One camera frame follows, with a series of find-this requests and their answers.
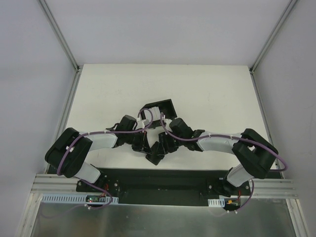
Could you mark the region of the black leather card holder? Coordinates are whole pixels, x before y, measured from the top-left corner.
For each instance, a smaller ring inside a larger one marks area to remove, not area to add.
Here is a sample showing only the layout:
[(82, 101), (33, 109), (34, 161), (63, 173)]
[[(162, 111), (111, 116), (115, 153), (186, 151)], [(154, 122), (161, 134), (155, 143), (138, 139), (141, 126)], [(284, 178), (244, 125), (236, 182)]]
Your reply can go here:
[(156, 141), (152, 145), (151, 149), (152, 154), (146, 154), (145, 158), (152, 164), (158, 165), (160, 161), (165, 157), (165, 155), (163, 154), (162, 146), (158, 141)]

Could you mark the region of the left aluminium side rail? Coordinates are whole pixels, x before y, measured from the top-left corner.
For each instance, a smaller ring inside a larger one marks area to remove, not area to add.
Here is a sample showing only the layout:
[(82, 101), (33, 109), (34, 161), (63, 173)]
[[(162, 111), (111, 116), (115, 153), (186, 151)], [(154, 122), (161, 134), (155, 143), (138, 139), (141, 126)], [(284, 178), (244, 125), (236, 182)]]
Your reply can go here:
[(71, 111), (71, 107), (72, 107), (72, 104), (73, 104), (73, 101), (74, 101), (74, 97), (75, 97), (75, 94), (76, 94), (76, 91), (77, 91), (77, 87), (78, 87), (78, 84), (79, 84), (81, 72), (82, 72), (82, 68), (79, 68), (76, 71), (75, 76), (74, 76), (74, 78), (72, 80), (70, 89), (67, 92), (66, 101), (65, 101), (65, 104), (63, 106), (62, 114), (61, 114), (60, 120), (58, 122), (57, 130), (56, 130), (56, 133), (55, 133), (55, 135), (53, 137), (53, 141), (52, 141), (51, 146), (55, 143), (55, 141), (59, 138), (59, 136), (62, 134), (62, 132), (66, 128), (67, 121), (69, 119), (69, 114), (70, 114), (70, 111)]

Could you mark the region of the front aluminium extrusion rail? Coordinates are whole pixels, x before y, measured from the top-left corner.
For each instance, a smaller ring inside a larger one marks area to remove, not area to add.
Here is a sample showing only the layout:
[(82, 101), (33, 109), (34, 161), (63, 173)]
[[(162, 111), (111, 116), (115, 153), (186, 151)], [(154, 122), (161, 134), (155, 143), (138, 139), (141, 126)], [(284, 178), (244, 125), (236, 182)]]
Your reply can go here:
[[(77, 194), (77, 178), (66, 178), (55, 174), (37, 174), (31, 193)], [(298, 192), (289, 179), (253, 179), (249, 182), (254, 198), (297, 199)]]

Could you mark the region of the left aluminium frame post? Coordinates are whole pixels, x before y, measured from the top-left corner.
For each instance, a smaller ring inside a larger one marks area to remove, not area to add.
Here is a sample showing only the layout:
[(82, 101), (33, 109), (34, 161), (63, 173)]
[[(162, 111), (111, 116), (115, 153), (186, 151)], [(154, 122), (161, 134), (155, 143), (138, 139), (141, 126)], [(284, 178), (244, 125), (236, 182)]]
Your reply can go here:
[(78, 64), (78, 62), (76, 61), (54, 15), (53, 12), (51, 11), (47, 1), (45, 0), (38, 0), (37, 1), (39, 6), (41, 7), (45, 17), (47, 18), (49, 25), (51, 26), (52, 31), (54, 32), (61, 48), (63, 49), (66, 57), (68, 58), (69, 62), (71, 63), (72, 67), (74, 68), (74, 70), (77, 72), (80, 70), (80, 65)]

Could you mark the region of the right aluminium frame post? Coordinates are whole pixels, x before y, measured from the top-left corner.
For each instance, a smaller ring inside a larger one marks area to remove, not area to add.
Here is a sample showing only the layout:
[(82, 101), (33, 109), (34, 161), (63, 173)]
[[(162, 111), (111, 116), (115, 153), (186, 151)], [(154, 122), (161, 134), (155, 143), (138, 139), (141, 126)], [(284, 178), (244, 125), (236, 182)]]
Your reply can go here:
[(296, 5), (299, 3), (299, 0), (289, 0), (286, 7), (284, 8), (283, 12), (281, 13), (280, 17), (278, 18), (275, 26), (273, 27), (272, 31), (270, 32), (268, 38), (266, 39), (263, 47), (261, 48), (259, 54), (257, 55), (256, 59), (249, 67), (250, 74), (254, 74), (258, 66), (260, 65), (261, 61), (263, 60), (264, 56), (268, 53), (268, 50), (272, 46), (273, 42), (277, 38), (280, 30), (284, 26), (285, 22), (293, 12)]

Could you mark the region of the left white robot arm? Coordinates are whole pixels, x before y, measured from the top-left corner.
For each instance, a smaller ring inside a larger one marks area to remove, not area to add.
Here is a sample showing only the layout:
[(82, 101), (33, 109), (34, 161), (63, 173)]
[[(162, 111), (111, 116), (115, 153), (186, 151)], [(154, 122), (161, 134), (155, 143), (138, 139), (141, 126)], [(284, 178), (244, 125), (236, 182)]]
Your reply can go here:
[(135, 138), (145, 134), (153, 121), (153, 115), (146, 119), (125, 115), (119, 123), (102, 131), (82, 133), (69, 127), (49, 148), (44, 159), (57, 169), (57, 175), (85, 180), (93, 192), (99, 192), (104, 188), (104, 175), (85, 161), (88, 153), (131, 144)]

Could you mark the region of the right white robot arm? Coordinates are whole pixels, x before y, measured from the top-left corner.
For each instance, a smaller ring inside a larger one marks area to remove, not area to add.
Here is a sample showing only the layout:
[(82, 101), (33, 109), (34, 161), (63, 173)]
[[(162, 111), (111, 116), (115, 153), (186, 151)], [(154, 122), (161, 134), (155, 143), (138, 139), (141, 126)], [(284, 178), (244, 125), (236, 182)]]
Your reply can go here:
[(265, 179), (278, 157), (278, 151), (255, 130), (247, 128), (242, 133), (216, 134), (205, 130), (192, 130), (181, 118), (174, 119), (170, 130), (164, 125), (164, 115), (160, 123), (172, 140), (190, 151), (222, 152), (235, 155), (239, 165), (231, 168), (220, 180), (219, 188), (233, 195), (240, 186), (253, 179)]

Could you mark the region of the black card tray box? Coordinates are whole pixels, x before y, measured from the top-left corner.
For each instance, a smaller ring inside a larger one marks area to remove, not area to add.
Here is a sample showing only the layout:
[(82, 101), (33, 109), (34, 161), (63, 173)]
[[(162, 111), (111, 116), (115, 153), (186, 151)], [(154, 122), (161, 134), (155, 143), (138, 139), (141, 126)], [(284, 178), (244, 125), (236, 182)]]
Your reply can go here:
[(177, 114), (171, 99), (148, 103), (141, 108), (138, 114), (141, 119), (148, 119), (150, 121), (150, 124), (145, 128), (155, 129), (161, 126), (160, 120), (153, 121), (152, 112), (149, 110), (149, 108), (155, 106), (158, 106), (160, 112), (164, 113), (168, 119), (174, 120), (175, 118), (177, 118)]

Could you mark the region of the aluminium frame post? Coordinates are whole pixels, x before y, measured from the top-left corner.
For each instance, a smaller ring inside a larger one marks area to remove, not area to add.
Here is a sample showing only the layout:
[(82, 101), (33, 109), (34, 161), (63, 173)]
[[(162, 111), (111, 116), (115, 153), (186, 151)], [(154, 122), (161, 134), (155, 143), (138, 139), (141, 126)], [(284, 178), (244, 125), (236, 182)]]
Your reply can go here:
[(78, 62), (76, 61), (54, 15), (53, 12), (51, 11), (47, 1), (45, 0), (38, 0), (37, 1), (39, 6), (41, 7), (45, 17), (47, 18), (49, 25), (51, 26), (52, 31), (54, 32), (61, 48), (63, 49), (66, 57), (68, 58), (69, 62), (71, 63), (72, 67), (74, 68), (74, 70), (77, 72), (80, 70), (80, 65), (78, 64)]
[(259, 54), (257, 55), (256, 59), (249, 67), (250, 74), (254, 74), (258, 66), (260, 65), (261, 61), (263, 60), (264, 56), (268, 53), (268, 50), (272, 46), (273, 42), (277, 38), (280, 30), (284, 26), (285, 22), (293, 12), (296, 5), (299, 3), (299, 0), (289, 0), (286, 7), (284, 8), (283, 12), (281, 13), (280, 17), (278, 18), (275, 26), (273, 27), (272, 31), (270, 32), (268, 38), (266, 39), (263, 47), (261, 48)]

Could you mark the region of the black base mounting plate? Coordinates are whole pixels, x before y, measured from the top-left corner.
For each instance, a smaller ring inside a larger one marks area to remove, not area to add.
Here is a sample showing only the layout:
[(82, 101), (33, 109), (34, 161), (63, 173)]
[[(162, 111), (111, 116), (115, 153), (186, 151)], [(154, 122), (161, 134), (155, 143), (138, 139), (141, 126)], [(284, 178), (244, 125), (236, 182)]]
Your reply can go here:
[(219, 198), (225, 170), (102, 168), (101, 182), (120, 204), (207, 206)]

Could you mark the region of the electronics board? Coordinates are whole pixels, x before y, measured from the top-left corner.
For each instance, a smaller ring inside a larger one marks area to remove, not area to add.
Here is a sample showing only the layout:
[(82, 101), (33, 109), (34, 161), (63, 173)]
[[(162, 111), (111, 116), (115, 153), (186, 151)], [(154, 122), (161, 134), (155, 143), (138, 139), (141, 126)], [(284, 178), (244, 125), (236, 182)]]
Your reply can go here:
[(87, 203), (105, 203), (106, 202), (106, 197), (87, 195), (86, 198), (85, 198), (85, 201)]
[(234, 206), (240, 206), (241, 202), (239, 199), (228, 199), (225, 201), (226, 205), (234, 205)]

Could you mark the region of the right electronics board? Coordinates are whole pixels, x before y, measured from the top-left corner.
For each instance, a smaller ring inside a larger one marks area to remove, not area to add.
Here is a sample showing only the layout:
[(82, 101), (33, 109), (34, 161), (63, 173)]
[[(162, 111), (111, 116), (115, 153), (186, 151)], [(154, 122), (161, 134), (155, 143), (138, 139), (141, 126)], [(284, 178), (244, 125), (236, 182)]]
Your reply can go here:
[(225, 201), (226, 205), (234, 205), (234, 206), (240, 206), (241, 202), (239, 199), (228, 199)]

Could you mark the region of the white credit card stack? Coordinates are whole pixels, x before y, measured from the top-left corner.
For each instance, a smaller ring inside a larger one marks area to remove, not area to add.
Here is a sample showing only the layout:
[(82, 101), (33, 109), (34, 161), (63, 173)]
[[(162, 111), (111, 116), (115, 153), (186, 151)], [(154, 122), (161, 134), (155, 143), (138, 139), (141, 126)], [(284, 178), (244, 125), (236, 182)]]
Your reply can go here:
[(153, 115), (153, 121), (157, 121), (157, 120), (160, 120), (160, 109), (158, 106), (155, 106), (155, 107), (151, 107), (149, 108), (149, 110), (152, 112), (152, 115)]

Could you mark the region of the left electronics board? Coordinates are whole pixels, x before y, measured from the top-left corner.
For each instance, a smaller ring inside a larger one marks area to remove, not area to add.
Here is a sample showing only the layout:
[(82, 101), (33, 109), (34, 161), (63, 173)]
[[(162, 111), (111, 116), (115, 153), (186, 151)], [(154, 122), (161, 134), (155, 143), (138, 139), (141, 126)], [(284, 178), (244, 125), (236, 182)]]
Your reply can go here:
[(86, 198), (85, 198), (85, 201), (87, 203), (105, 203), (106, 202), (106, 197), (87, 195)]

